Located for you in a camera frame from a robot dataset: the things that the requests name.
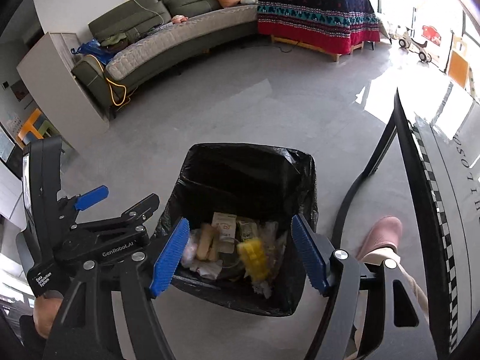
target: person's hand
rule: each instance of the person's hand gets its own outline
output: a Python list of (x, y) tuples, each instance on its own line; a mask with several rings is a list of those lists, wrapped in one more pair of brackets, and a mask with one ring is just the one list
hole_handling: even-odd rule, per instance
[(45, 298), (42, 295), (35, 299), (33, 307), (33, 322), (37, 333), (47, 339), (52, 330), (53, 321), (57, 316), (62, 299), (59, 298)]

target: gray floor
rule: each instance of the gray floor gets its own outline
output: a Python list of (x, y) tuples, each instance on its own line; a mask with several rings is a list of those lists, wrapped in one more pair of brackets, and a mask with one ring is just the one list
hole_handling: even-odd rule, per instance
[[(291, 49), (282, 45), (284, 50)], [(62, 176), (70, 195), (105, 184), (110, 196), (80, 221), (116, 216), (149, 193), (161, 199), (150, 231), (170, 196), (191, 145), (248, 142), (300, 149), (315, 158), (317, 232), (329, 235), (339, 205), (366, 165), (393, 108), (395, 77), (416, 63), (398, 45), (377, 45), (343, 56), (294, 48), (231, 47), (193, 62), (182, 75), (145, 85), (110, 130), (74, 159)], [(370, 85), (370, 91), (358, 96)], [(398, 141), (354, 200), (344, 247), (356, 251), (384, 215), (404, 224), (402, 264), (425, 288), (422, 252)], [(118, 332), (126, 359), (134, 359), (121, 301)], [(306, 282), (295, 314), (275, 319), (242, 314), (170, 287), (155, 307), (177, 359), (303, 359), (322, 316), (324, 300)]]

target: blue plastic bag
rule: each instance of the blue plastic bag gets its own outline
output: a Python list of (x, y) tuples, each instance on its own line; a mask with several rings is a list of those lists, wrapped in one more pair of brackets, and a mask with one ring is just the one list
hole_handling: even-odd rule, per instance
[(92, 39), (90, 42), (83, 43), (77, 50), (71, 49), (70, 52), (73, 55), (93, 55), (104, 66), (106, 66), (115, 56), (115, 54), (117, 54), (117, 52), (108, 51), (107, 49), (105, 49), (105, 47), (100, 46), (100, 43), (97, 39)]

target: person's foot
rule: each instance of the person's foot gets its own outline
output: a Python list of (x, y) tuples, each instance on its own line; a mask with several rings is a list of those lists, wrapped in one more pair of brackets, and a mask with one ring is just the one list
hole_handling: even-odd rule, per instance
[(385, 216), (378, 220), (368, 233), (360, 252), (357, 255), (357, 260), (361, 260), (371, 251), (380, 248), (392, 248), (397, 253), (397, 248), (402, 238), (402, 223), (400, 219), (394, 216)]

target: trash can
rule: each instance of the trash can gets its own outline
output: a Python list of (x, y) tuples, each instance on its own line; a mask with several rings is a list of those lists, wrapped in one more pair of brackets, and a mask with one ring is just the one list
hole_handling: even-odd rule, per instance
[(292, 315), (303, 293), (305, 270), (290, 234), (301, 212), (315, 229), (318, 219), (314, 159), (299, 150), (246, 143), (202, 143), (191, 147), (155, 234), (166, 236), (181, 216), (190, 229), (210, 223), (214, 212), (277, 221), (287, 232), (285, 254), (272, 295), (255, 294), (248, 279), (209, 280), (178, 266), (172, 284), (229, 309), (251, 314)]

